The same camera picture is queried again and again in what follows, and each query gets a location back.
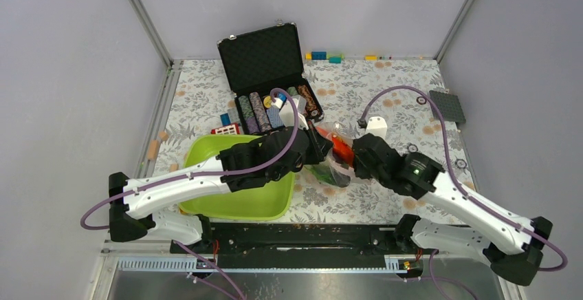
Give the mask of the green napa cabbage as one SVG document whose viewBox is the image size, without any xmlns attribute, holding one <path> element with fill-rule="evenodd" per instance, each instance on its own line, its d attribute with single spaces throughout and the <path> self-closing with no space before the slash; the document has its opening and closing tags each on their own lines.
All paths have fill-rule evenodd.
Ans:
<svg viewBox="0 0 583 300">
<path fill-rule="evenodd" d="M 306 169 L 323 184 L 345 188 L 351 183 L 351 178 L 347 175 L 337 172 L 327 164 L 308 165 Z"/>
</svg>

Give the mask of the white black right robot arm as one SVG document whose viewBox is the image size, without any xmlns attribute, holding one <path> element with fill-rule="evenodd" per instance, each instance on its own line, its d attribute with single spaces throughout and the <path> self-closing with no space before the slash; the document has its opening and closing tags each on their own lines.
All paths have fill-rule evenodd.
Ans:
<svg viewBox="0 0 583 300">
<path fill-rule="evenodd" d="M 469 257 L 511 283 L 531 284 L 542 270 L 542 251 L 553 228 L 548 219 L 529 219 L 493 203 L 418 151 L 400 155 L 384 139 L 387 125 L 382 117 L 358 124 L 365 128 L 352 144 L 358 178 L 376 180 L 399 195 L 438 206 L 465 223 L 449 226 L 405 214 L 394 231 L 398 250 L 437 249 Z"/>
</svg>

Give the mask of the clear pink zip top bag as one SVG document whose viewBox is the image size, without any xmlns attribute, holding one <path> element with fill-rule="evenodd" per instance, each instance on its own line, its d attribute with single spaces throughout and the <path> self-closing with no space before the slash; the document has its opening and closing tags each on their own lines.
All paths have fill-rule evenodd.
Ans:
<svg viewBox="0 0 583 300">
<path fill-rule="evenodd" d="M 338 188 L 346 188 L 351 184 L 371 183 L 370 180 L 357 178 L 353 169 L 354 153 L 353 139 L 341 132 L 342 125 L 338 122 L 324 122 L 316 127 L 318 133 L 333 146 L 324 156 L 324 162 L 306 166 L 305 169 L 322 184 Z"/>
</svg>

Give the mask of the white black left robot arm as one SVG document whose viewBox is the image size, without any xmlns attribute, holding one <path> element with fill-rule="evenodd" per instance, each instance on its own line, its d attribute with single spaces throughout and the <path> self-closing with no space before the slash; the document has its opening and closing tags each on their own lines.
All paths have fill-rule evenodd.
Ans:
<svg viewBox="0 0 583 300">
<path fill-rule="evenodd" d="M 259 189 L 306 165 L 317 165 L 332 149 L 331 140 L 308 126 L 286 127 L 236 143 L 216 156 L 154 178 L 131 179 L 122 172 L 109 176 L 109 233 L 114 242 L 131 242 L 156 235 L 209 250 L 211 231 L 199 218 L 165 213 L 167 206 L 210 195 Z"/>
</svg>

